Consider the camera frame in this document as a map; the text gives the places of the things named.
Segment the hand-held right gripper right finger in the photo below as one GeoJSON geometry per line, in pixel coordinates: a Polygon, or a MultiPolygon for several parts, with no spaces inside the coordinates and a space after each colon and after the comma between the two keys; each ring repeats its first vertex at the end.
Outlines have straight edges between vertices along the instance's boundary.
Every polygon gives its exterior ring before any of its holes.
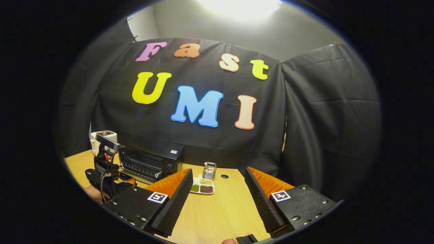
{"type": "Polygon", "coordinates": [[[245,183],[273,238],[312,225],[338,205],[307,184],[292,186],[251,167],[245,169],[245,183]]]}

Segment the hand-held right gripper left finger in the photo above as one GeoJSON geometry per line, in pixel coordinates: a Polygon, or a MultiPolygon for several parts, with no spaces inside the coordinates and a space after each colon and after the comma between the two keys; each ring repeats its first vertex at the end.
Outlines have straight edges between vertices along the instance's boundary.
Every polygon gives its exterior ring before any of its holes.
{"type": "Polygon", "coordinates": [[[146,188],[131,185],[102,205],[127,224],[167,238],[192,185],[193,171],[186,168],[146,188]]]}

